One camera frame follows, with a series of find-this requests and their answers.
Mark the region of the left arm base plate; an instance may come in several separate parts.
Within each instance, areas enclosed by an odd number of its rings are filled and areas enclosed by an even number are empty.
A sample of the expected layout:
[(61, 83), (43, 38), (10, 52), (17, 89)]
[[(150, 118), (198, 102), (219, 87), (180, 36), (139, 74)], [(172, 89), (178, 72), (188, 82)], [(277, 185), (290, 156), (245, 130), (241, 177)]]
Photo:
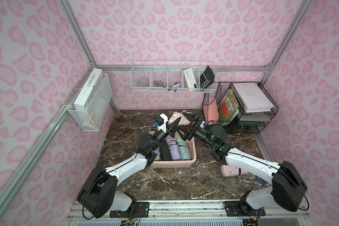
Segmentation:
[(127, 211), (110, 211), (110, 218), (141, 218), (149, 216), (150, 202), (134, 202)]

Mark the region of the lilac umbrella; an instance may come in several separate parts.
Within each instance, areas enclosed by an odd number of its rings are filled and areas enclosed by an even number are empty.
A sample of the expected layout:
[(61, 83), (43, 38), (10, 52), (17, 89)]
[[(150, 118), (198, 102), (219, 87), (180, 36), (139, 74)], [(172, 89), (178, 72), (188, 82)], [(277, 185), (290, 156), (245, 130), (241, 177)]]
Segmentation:
[(169, 148), (170, 156), (173, 161), (181, 160), (181, 155), (179, 152), (179, 146), (176, 143), (175, 139), (170, 137), (166, 140), (167, 146)]

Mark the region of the black umbrella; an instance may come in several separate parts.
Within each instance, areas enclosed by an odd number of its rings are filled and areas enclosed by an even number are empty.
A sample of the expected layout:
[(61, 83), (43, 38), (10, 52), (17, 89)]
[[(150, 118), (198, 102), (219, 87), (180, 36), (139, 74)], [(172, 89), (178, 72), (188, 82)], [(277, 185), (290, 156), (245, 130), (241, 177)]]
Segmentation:
[(160, 145), (160, 158), (161, 161), (172, 161), (171, 153), (166, 141), (163, 141)]

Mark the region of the pink plastic storage box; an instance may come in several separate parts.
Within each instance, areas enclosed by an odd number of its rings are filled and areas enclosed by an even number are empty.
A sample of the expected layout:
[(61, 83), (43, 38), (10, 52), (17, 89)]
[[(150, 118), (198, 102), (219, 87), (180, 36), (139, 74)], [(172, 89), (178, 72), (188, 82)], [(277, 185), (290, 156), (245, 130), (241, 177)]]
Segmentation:
[(195, 140), (184, 140), (176, 132), (175, 137), (167, 136), (155, 153), (153, 169), (189, 168), (196, 161)]

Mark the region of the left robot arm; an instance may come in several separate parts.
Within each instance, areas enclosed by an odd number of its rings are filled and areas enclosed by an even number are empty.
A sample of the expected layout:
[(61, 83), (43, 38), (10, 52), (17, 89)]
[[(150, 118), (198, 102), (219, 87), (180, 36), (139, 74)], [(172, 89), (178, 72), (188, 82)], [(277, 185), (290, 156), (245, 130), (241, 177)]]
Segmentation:
[(164, 123), (165, 128), (154, 134), (148, 132), (139, 136), (137, 151), (129, 159), (112, 167), (95, 167), (77, 195), (82, 210), (87, 210), (92, 217), (100, 218), (109, 211), (120, 211), (131, 217), (137, 212), (136, 200), (126, 194), (117, 192), (117, 187), (133, 174), (148, 168), (155, 160), (155, 150), (164, 143), (168, 136), (174, 137), (180, 118), (173, 123)]

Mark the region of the mint green umbrella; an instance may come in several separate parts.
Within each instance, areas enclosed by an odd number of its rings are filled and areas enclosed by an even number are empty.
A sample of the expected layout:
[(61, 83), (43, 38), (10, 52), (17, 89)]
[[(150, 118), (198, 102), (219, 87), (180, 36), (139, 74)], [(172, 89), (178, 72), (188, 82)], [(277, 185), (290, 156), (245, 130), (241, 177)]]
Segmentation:
[(189, 161), (192, 160), (192, 155), (189, 151), (189, 148), (186, 144), (186, 141), (184, 141), (181, 138), (176, 138), (177, 144), (179, 146), (179, 152), (181, 155), (181, 160), (183, 161)]

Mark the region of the pink umbrella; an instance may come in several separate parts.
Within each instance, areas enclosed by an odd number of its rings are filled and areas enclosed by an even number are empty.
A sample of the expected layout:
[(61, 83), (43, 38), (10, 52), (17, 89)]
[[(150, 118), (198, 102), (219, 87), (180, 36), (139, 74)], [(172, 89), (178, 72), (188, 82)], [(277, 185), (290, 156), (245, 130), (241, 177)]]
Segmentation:
[(179, 126), (187, 126), (190, 124), (190, 121), (183, 115), (183, 113), (179, 112), (174, 112), (168, 120), (168, 123), (172, 124), (177, 119), (180, 119)]
[(239, 167), (231, 166), (231, 165), (222, 165), (221, 173), (224, 177), (236, 177), (236, 176), (249, 174), (248, 171), (243, 170)]

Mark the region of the light blue umbrella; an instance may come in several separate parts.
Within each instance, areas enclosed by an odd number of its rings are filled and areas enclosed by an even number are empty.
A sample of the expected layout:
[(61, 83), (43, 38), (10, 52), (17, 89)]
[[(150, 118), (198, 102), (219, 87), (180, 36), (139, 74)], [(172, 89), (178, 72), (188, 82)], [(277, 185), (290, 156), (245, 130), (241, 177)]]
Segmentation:
[(161, 160), (161, 158), (160, 158), (160, 148), (158, 147), (154, 152), (156, 153), (155, 160), (160, 161)]

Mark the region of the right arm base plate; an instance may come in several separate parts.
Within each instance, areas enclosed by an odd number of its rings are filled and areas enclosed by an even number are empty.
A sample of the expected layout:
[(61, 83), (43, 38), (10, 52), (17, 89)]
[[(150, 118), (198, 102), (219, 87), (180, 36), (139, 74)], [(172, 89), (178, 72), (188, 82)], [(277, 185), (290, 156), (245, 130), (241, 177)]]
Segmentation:
[(262, 217), (266, 216), (263, 208), (255, 210), (245, 202), (225, 201), (223, 207), (228, 217)]

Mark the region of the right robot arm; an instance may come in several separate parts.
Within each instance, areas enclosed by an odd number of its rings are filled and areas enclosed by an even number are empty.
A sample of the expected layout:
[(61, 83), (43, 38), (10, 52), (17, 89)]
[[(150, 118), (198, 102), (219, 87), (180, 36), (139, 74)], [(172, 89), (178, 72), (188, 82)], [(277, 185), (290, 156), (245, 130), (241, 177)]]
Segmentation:
[(308, 187), (292, 163), (270, 162), (247, 154), (226, 144), (227, 134), (221, 125), (205, 126), (200, 116), (189, 113), (183, 115), (193, 125), (189, 131), (178, 129), (183, 139), (194, 137), (200, 140), (211, 150), (215, 161), (245, 170), (268, 183), (267, 188), (245, 192), (238, 203), (239, 211), (249, 213), (272, 206), (280, 206), (290, 212), (300, 210)]

